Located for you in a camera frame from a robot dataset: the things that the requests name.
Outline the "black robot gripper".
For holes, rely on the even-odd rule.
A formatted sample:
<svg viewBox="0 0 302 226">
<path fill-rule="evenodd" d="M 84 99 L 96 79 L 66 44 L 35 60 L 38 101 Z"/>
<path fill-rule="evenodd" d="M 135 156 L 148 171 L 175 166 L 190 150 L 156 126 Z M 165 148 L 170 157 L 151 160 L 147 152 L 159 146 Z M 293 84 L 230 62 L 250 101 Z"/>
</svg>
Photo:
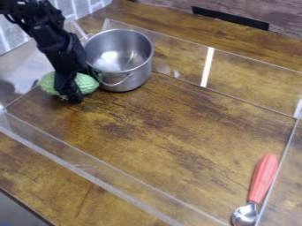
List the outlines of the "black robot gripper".
<svg viewBox="0 0 302 226">
<path fill-rule="evenodd" d="M 84 100 L 76 84 L 76 73 L 86 68 L 86 50 L 76 34 L 67 33 L 63 40 L 48 46 L 39 46 L 55 68 L 55 90 L 72 103 Z"/>
</svg>

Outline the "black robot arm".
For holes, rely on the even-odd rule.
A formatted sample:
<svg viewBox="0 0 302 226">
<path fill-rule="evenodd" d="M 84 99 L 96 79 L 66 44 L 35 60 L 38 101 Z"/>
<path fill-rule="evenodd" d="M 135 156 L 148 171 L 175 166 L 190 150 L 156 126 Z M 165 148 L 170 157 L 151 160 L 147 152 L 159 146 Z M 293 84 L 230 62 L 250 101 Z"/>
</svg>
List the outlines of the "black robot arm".
<svg viewBox="0 0 302 226">
<path fill-rule="evenodd" d="M 55 90 L 72 103 L 84 100 L 76 74 L 87 68 L 78 36 L 64 29 L 66 17 L 48 0 L 0 0 L 0 14 L 35 39 L 55 68 Z"/>
</svg>

